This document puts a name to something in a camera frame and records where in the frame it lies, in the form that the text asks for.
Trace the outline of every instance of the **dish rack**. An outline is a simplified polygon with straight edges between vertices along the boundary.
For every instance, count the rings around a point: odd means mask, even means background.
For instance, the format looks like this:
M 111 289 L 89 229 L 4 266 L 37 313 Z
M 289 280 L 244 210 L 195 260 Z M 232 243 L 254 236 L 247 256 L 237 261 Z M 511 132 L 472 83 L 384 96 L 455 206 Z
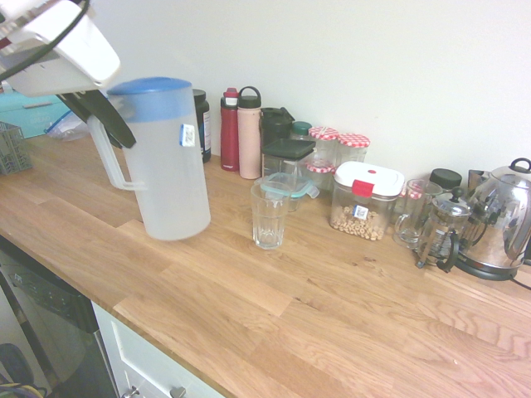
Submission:
M 11 174 L 30 167 L 32 161 L 24 148 L 21 128 L 0 122 L 0 173 Z

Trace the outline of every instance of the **teal container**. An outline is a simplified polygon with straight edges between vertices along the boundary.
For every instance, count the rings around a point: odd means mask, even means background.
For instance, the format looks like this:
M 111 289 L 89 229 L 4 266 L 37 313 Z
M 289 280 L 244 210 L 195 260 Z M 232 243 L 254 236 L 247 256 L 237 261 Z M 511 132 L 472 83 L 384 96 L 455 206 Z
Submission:
M 44 134 L 68 110 L 55 95 L 29 98 L 20 93 L 0 94 L 0 120 L 20 127 L 24 138 Z

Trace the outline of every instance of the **stainless steel dishwasher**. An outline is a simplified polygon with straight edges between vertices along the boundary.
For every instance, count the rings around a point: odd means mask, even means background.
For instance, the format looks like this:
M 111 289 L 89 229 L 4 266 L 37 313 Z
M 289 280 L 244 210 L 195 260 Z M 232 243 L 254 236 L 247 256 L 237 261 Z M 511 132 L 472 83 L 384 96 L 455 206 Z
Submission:
M 116 398 L 90 300 L 2 236 L 0 271 L 34 333 L 33 351 L 51 367 L 54 396 Z

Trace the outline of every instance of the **kettle base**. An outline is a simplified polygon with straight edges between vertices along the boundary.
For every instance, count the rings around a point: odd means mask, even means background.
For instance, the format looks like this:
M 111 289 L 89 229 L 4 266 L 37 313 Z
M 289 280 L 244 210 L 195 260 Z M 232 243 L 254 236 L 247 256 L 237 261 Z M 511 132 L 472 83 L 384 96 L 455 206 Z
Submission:
M 472 265 L 467 264 L 465 261 L 459 259 L 455 262 L 455 266 L 461 271 L 465 271 L 467 274 L 477 276 L 480 279 L 487 280 L 510 280 L 518 272 L 518 268 L 507 268 L 507 269 L 478 269 Z

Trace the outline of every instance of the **pink water bottle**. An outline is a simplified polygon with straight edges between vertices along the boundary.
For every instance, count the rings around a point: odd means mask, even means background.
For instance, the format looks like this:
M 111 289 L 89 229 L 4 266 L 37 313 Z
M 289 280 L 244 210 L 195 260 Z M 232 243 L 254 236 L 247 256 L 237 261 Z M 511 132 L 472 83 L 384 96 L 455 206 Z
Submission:
M 237 172 L 240 169 L 238 150 L 238 91 L 227 89 L 222 96 L 222 169 Z
M 251 89 L 256 95 L 242 95 Z M 238 143 L 240 149 L 240 176 L 252 180 L 261 176 L 260 149 L 260 91 L 248 85 L 238 97 Z

